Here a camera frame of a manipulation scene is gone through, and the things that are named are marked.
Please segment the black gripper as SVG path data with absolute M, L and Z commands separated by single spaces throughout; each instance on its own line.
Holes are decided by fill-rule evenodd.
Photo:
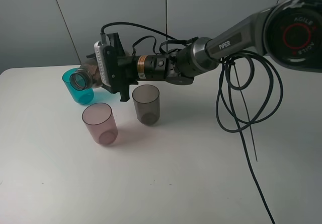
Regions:
M 96 58 L 96 54 L 86 56 Z M 163 55 L 124 56 L 117 58 L 119 66 L 116 82 L 132 85 L 138 81 L 165 81 L 176 83 L 176 72 L 172 62 Z

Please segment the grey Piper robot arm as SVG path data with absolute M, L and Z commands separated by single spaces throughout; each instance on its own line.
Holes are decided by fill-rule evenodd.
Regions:
M 250 15 L 213 39 L 169 36 L 167 44 L 183 48 L 161 49 L 153 55 L 128 56 L 118 34 L 100 34 L 87 61 L 96 67 L 101 87 L 111 92 L 139 81 L 190 85 L 224 59 L 252 54 L 268 55 L 293 70 L 321 72 L 321 0 L 286 0 Z

